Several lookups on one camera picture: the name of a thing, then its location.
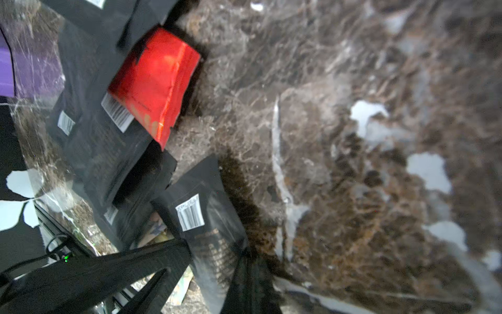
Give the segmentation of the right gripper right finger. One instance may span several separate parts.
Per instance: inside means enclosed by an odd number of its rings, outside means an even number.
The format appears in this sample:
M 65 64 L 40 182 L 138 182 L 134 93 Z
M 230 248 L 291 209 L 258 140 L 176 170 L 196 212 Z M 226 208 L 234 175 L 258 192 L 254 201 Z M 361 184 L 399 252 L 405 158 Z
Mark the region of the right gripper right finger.
M 281 296 L 266 261 L 256 251 L 243 251 L 220 313 L 281 312 Z

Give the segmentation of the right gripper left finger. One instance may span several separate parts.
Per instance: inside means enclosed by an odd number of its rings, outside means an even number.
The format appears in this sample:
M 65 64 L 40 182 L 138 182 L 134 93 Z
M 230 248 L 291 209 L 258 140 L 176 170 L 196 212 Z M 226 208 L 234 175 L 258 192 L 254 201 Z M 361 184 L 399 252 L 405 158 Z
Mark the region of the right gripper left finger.
M 2 313 L 83 313 L 140 277 L 138 249 L 96 257 L 72 257 L 11 281 L 1 293 Z M 120 313 L 147 313 L 139 292 Z

